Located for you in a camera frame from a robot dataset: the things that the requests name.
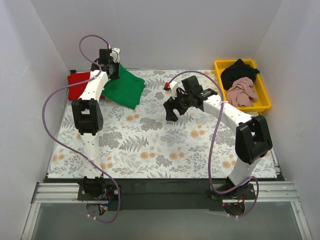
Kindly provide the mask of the green t shirt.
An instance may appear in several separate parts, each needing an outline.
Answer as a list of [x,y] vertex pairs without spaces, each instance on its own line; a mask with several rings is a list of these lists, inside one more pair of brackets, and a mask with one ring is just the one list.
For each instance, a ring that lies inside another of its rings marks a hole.
[[135,110],[140,104],[141,95],[145,89],[145,81],[119,65],[119,78],[109,80],[101,95],[116,104]]

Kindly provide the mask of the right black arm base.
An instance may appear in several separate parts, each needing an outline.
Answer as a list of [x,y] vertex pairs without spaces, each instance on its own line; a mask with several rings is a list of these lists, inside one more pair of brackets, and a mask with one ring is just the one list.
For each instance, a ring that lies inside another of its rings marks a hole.
[[[211,200],[234,200],[233,202],[222,203],[222,208],[227,217],[239,219],[248,215],[255,207],[260,193],[258,180],[253,176],[243,184],[234,185],[227,177],[226,182],[214,188],[211,185],[205,194]],[[246,210],[245,201],[253,197],[251,207]]]

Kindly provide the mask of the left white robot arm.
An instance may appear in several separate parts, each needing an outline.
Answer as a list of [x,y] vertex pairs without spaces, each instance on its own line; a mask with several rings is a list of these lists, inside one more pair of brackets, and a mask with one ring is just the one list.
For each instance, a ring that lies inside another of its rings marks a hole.
[[90,81],[77,100],[71,103],[75,128],[80,134],[84,155],[88,158],[83,176],[95,179],[103,174],[100,166],[99,136],[104,119],[99,100],[105,85],[119,78],[120,49],[100,49],[99,58],[91,65]]

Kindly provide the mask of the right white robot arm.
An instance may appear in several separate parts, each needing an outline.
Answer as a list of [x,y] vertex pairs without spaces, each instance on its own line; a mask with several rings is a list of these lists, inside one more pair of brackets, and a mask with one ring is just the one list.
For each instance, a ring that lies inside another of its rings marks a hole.
[[235,153],[237,160],[233,170],[226,178],[226,183],[211,190],[219,195],[228,195],[237,199],[245,192],[244,186],[252,177],[258,162],[272,149],[273,143],[267,120],[262,115],[252,116],[223,100],[211,88],[203,89],[196,76],[182,80],[183,87],[171,80],[164,85],[164,90],[171,93],[163,104],[169,122],[176,122],[179,115],[184,115],[189,108],[197,108],[217,118],[235,133]]

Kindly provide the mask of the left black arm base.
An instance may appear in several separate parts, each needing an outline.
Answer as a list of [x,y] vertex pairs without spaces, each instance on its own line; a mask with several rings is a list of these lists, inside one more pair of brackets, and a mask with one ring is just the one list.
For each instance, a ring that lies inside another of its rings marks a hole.
[[119,195],[122,193],[122,185],[116,186],[113,183],[107,183],[102,176],[88,178],[85,176],[79,183],[77,195],[78,201],[87,201],[86,210],[90,207],[97,208],[97,214],[102,217],[111,207],[116,207],[119,201]]

